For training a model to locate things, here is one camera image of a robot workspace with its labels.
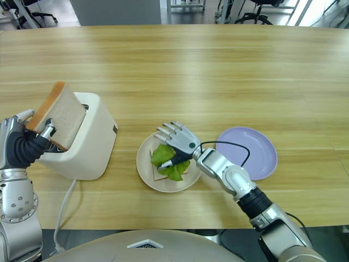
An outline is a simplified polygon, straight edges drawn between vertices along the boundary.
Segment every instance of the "plate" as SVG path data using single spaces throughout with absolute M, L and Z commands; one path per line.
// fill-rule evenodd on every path
M 137 153 L 136 165 L 139 176 L 151 188 L 165 193 L 174 193 L 187 189 L 193 185 L 200 177 L 201 171 L 196 167 L 195 161 L 192 159 L 187 169 L 187 174 L 183 174 L 182 181 L 173 181 L 168 178 L 155 180 L 153 172 L 153 164 L 151 163 L 152 148 L 157 148 L 163 144 L 159 139 L 154 137 L 154 134 L 149 136 L 140 146 Z
M 261 132 L 249 127 L 233 127 L 225 130 L 218 141 L 234 142 L 247 147 L 250 157 L 244 165 L 252 180 L 260 180 L 270 176 L 278 165 L 278 154 L 273 143 Z M 216 150 L 230 162 L 241 165 L 247 151 L 229 144 L 216 144 Z

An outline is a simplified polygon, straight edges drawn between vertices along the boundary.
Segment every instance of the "green lettuce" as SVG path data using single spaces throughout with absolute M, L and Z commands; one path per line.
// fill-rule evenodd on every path
M 153 152 L 151 162 L 153 165 L 158 167 L 163 162 L 166 162 L 170 160 L 172 157 L 176 155 L 176 152 L 173 150 L 171 146 L 167 145 L 159 145 L 159 147 Z M 185 162 L 182 162 L 178 165 L 170 166 L 169 168 L 166 168 L 164 170 L 160 170 L 159 173 L 167 176 L 169 179 L 174 181 L 181 181 L 183 180 L 182 174 L 186 171 L 188 166 L 190 165 L 190 161 L 187 160 Z

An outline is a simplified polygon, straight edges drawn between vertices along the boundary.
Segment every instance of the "bread slice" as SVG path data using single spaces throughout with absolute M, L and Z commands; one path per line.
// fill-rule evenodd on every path
M 26 128 L 40 134 L 45 122 L 51 118 L 57 131 L 51 142 L 61 150 L 68 150 L 85 117 L 85 107 L 80 104 L 68 85 L 57 82 Z

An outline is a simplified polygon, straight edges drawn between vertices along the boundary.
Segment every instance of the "purple plate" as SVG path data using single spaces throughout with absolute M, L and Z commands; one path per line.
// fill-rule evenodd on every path
M 252 180 L 260 180 L 270 176 L 278 165 L 278 154 L 272 142 L 265 135 L 252 128 L 230 128 L 219 136 L 218 141 L 237 143 L 250 150 L 251 155 L 244 164 L 244 168 Z M 238 146 L 217 143 L 216 149 L 236 165 L 241 165 L 247 156 L 247 151 Z

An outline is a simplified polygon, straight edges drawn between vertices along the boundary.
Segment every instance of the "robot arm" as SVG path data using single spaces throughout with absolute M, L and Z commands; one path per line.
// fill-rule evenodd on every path
M 51 145 L 56 129 L 51 121 L 38 136 L 24 129 L 33 116 L 27 110 L 0 124 L 0 261 L 35 261 L 42 235 L 37 217 L 38 197 L 26 168 Z
M 183 159 L 196 160 L 198 168 L 218 180 L 222 188 L 232 194 L 234 201 L 250 218 L 251 225 L 261 232 L 259 243 L 269 261 L 325 261 L 313 250 L 306 234 L 277 204 L 268 199 L 244 168 L 231 163 L 212 148 L 202 150 L 200 140 L 190 130 L 178 122 L 171 124 L 164 124 L 168 128 L 165 132 L 163 128 L 158 128 L 160 134 L 156 137 L 174 147 L 179 155 L 185 156 Z M 190 141 L 183 137 L 195 139 Z

